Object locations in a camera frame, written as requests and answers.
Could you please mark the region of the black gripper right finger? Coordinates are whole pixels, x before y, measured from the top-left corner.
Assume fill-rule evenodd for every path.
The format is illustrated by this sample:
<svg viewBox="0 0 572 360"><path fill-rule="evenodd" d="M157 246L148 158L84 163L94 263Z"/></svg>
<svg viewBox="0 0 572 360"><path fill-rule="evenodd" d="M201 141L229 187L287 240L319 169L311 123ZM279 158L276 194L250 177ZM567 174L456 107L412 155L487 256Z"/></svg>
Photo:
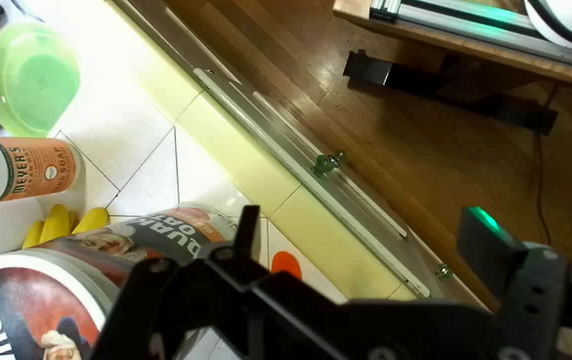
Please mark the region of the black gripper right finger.
<svg viewBox="0 0 572 360"><path fill-rule="evenodd" d="M552 360L569 263L548 249L528 249L482 206L460 213L459 252L500 302L493 319L493 354L498 360Z"/></svg>

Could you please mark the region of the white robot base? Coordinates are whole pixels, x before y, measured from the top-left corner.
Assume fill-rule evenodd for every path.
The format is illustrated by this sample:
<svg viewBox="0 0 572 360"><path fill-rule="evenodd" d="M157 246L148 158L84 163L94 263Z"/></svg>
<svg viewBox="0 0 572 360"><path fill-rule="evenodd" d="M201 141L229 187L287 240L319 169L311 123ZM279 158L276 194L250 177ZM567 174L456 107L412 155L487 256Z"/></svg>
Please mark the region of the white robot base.
<svg viewBox="0 0 572 360"><path fill-rule="evenodd" d="M525 8L547 40L572 49L572 0L525 0Z"/></svg>

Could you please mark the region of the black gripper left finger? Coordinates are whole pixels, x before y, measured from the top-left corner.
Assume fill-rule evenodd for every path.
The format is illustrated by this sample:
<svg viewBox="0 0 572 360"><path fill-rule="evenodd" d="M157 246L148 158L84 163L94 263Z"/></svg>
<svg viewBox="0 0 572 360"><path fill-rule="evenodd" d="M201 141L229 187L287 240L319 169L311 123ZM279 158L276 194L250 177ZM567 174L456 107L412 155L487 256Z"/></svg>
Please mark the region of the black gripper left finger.
<svg viewBox="0 0 572 360"><path fill-rule="evenodd" d="M250 256L258 213L244 206L234 240L186 267L171 258L138 263L93 360L174 360L195 331L215 331L241 360L341 360L335 329L320 320L339 306Z"/></svg>

